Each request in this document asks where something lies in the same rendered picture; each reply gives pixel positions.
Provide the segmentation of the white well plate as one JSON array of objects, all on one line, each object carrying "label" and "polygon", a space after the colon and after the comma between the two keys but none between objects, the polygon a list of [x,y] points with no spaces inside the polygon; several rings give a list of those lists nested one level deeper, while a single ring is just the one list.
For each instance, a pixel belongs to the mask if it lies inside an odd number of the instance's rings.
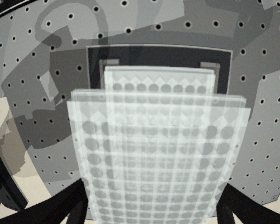
[{"label": "white well plate", "polygon": [[208,224],[251,111],[242,95],[145,89],[75,88],[67,106],[95,224]]},{"label": "white well plate", "polygon": [[204,68],[106,66],[104,80],[105,89],[147,89],[213,93],[215,74],[213,69]]}]

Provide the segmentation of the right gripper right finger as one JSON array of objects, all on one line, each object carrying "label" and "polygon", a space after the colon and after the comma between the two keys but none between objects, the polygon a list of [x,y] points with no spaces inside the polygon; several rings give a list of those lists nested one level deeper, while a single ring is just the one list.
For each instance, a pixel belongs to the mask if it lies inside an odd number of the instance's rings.
[{"label": "right gripper right finger", "polygon": [[[233,213],[243,224],[280,224],[280,214],[227,183],[216,206],[218,224],[235,224]],[[233,213],[232,213],[233,212]]]}]

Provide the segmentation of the grey perforated breadboard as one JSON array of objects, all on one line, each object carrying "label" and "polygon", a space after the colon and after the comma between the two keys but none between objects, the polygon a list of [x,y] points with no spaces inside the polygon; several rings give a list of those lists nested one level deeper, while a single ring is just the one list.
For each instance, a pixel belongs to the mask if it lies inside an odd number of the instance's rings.
[{"label": "grey perforated breadboard", "polygon": [[0,17],[0,98],[51,197],[81,178],[67,100],[89,88],[86,46],[233,50],[228,94],[251,108],[228,183],[280,196],[280,0],[37,0]]}]

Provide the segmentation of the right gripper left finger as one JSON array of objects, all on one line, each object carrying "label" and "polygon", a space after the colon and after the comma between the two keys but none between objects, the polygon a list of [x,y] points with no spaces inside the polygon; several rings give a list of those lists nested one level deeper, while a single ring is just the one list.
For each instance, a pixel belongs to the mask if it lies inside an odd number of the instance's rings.
[{"label": "right gripper left finger", "polygon": [[88,198],[82,179],[56,195],[29,208],[0,219],[0,224],[84,224]]}]

